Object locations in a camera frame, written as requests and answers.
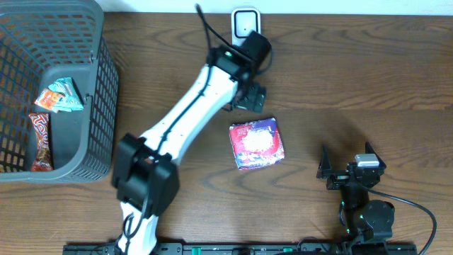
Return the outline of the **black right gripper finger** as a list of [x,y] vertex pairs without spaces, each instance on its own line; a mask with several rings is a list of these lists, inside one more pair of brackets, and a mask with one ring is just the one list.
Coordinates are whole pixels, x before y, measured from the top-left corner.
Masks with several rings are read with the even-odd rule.
[[365,142],[365,161],[367,163],[381,163],[382,160],[378,154],[373,149],[372,145],[369,142]]
[[319,163],[316,177],[318,179],[327,179],[332,174],[332,166],[328,156],[326,145],[322,145],[321,161]]

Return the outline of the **red purple snack bag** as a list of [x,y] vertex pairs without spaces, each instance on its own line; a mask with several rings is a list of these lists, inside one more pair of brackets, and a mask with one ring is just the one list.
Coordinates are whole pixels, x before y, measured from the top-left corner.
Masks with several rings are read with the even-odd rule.
[[271,166],[285,158],[275,118],[232,125],[229,138],[239,170]]

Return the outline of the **teal snack wrapper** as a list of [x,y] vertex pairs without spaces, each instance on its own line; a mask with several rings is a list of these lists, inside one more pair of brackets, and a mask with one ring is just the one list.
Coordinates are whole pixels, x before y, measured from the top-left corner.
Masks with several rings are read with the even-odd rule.
[[63,95],[53,106],[54,111],[82,111],[84,105],[79,98],[71,77],[60,78],[48,86],[48,89]]

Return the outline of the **orange small snack packet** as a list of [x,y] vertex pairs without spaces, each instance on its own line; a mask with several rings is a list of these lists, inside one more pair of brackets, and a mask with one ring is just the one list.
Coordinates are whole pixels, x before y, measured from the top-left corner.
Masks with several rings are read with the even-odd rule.
[[64,97],[65,95],[62,93],[54,92],[49,89],[43,89],[34,104],[46,110],[58,113],[59,110],[57,109],[56,104],[63,100]]

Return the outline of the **red chocolate bar wrapper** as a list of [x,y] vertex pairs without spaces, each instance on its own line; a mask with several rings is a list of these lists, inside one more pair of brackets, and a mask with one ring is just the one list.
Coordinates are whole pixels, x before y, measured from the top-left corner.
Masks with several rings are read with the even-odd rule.
[[28,117],[33,124],[38,150],[31,171],[52,171],[54,168],[49,143],[50,115],[48,113],[30,113]]

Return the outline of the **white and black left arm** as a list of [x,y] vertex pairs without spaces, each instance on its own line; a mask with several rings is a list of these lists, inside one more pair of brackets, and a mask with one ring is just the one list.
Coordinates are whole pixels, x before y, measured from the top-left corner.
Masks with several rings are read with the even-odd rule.
[[150,254],[156,226],[180,188],[178,165],[203,127],[220,110],[261,112],[265,89],[254,80],[270,46],[219,46],[176,105],[139,137],[117,144],[111,183],[123,214],[116,254]]

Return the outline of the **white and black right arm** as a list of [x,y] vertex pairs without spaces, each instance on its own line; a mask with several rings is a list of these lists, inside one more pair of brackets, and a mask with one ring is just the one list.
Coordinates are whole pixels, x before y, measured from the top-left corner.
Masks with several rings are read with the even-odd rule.
[[393,235],[394,206],[369,198],[385,169],[386,164],[368,142],[365,153],[357,154],[343,170],[333,169],[327,147],[322,147],[316,177],[326,180],[328,190],[340,191],[342,221],[356,242],[384,242]]

